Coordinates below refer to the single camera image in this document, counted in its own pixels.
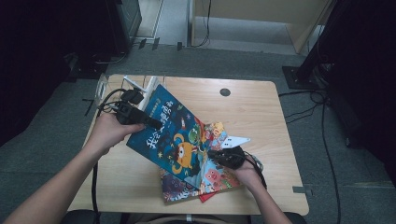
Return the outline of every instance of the person's left hand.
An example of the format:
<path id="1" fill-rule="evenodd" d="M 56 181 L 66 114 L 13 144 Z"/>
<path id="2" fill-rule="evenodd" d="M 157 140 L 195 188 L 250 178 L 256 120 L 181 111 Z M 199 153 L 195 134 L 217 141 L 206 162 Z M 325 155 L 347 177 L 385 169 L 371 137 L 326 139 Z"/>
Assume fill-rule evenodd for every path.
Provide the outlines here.
<path id="1" fill-rule="evenodd" d="M 121 125 L 115 114 L 105 113 L 96 119 L 86 146 L 95 148 L 101 155 L 105 155 L 126 135 L 137 133 L 144 128 L 144 124 Z"/>

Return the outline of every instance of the wooden table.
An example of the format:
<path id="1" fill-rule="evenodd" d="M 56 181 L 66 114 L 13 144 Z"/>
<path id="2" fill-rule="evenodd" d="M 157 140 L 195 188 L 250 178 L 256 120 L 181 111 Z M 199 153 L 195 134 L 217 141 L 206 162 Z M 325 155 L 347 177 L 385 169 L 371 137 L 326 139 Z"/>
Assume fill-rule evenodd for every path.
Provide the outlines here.
<path id="1" fill-rule="evenodd" d="M 149 77 L 130 76 L 146 85 Z M 284 212 L 308 213 L 304 193 L 294 193 L 302 181 L 288 129 L 270 81 L 164 77 L 164 86 L 204 123 L 222 121 L 232 136 L 251 138 L 242 148 L 263 163 L 268 191 Z M 106 92 L 120 87 L 122 76 L 110 76 Z M 226 88 L 231 95 L 219 91 Z M 125 138 L 99 161 L 97 202 L 100 211 L 124 213 L 258 215 L 257 204 L 245 187 L 217 193 L 205 203 L 198 198 L 163 202 L 159 168 L 127 147 Z M 92 209 L 91 175 L 69 210 Z"/>
<path id="2" fill-rule="evenodd" d="M 191 1 L 191 44 L 194 45 L 195 17 L 207 17 L 211 0 Z M 285 23 L 293 46 L 300 53 L 317 26 L 327 20 L 331 9 L 332 0 L 213 0 L 210 17 Z"/>

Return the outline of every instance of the yellow cartoon character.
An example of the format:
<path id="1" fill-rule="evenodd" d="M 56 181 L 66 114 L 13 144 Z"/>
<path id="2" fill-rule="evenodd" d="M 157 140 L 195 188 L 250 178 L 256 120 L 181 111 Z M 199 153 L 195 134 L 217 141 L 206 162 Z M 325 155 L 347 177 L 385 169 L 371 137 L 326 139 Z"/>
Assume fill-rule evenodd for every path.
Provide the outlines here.
<path id="1" fill-rule="evenodd" d="M 183 135 L 180 133 L 175 134 L 174 141 L 176 141 L 178 138 L 180 139 L 181 143 L 177 145 L 175 160 L 178 164 L 180 164 L 180 167 L 177 169 L 175 165 L 172 166 L 172 171 L 176 175 L 180 174 L 183 167 L 192 169 L 192 152 L 196 152 L 195 146 L 189 142 L 184 142 Z"/>

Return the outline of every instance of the wooden tabletop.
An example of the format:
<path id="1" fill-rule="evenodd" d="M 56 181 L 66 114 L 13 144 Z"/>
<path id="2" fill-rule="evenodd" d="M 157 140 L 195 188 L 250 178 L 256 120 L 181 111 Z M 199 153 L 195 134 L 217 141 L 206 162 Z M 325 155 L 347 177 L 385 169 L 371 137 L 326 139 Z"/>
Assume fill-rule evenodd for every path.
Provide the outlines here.
<path id="1" fill-rule="evenodd" d="M 149 77 L 129 76 L 138 83 Z M 276 86 L 270 81 L 160 77 L 163 85 L 203 123 L 221 121 L 228 135 L 251 138 L 242 148 L 263 164 L 268 191 L 284 212 L 309 211 Z M 121 87 L 122 76 L 109 77 L 106 93 Z M 219 92 L 228 89 L 227 97 Z M 198 198 L 164 203 L 157 165 L 120 142 L 99 161 L 97 202 L 100 211 L 126 213 L 259 215 L 245 187 L 224 190 L 205 203 Z M 92 176 L 80 188 L 69 210 L 92 209 Z"/>

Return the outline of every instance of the person's left arm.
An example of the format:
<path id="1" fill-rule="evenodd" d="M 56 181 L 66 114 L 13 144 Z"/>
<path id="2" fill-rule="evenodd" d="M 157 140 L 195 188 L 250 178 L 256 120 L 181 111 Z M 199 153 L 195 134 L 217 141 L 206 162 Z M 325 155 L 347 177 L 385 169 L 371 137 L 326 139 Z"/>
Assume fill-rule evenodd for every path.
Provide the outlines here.
<path id="1" fill-rule="evenodd" d="M 143 128 L 143 124 L 120 125 L 113 114 L 100 116 L 77 156 L 24 201 L 5 223 L 60 223 L 92 167 L 127 134 Z"/>

